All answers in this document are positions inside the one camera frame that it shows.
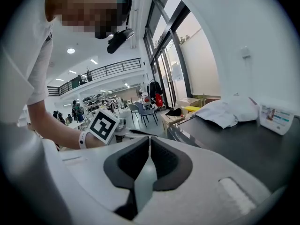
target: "shirt sleeve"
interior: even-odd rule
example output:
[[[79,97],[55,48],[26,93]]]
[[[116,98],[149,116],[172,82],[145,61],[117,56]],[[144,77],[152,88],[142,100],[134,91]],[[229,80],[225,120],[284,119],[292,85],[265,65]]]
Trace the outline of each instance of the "shirt sleeve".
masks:
[[[34,87],[34,92],[29,98],[27,105],[45,100],[49,93],[46,85],[47,69],[53,49],[52,39],[45,41],[37,57],[37,61],[28,78],[28,82]]]

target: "black table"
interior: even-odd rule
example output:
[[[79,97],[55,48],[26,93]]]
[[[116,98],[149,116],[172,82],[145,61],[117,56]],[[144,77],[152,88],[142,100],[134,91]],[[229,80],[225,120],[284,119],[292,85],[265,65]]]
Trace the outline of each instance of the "black table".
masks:
[[[168,138],[217,152],[243,168],[274,192],[287,184],[300,158],[300,119],[280,136],[260,126],[259,120],[222,129],[193,117],[171,126]]]

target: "red bag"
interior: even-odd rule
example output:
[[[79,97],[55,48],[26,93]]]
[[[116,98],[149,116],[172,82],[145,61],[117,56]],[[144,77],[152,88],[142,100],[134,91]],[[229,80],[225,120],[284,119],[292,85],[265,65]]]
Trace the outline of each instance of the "red bag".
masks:
[[[162,107],[164,105],[163,98],[158,93],[155,95],[155,104],[157,107]]]

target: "round ceiling light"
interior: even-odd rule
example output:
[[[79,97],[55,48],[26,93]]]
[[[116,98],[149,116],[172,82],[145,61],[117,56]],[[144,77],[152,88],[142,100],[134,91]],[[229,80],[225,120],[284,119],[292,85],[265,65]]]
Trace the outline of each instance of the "round ceiling light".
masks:
[[[69,54],[73,54],[73,53],[75,53],[75,49],[73,49],[73,48],[69,48],[69,49],[67,50],[67,53],[69,53]]]

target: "yellow object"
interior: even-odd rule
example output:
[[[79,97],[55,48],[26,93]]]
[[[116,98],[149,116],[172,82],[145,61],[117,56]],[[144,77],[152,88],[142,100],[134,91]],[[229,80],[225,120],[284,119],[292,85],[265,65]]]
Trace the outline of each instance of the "yellow object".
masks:
[[[196,112],[200,109],[200,107],[187,106],[187,107],[184,107],[184,109],[188,110],[189,112]]]

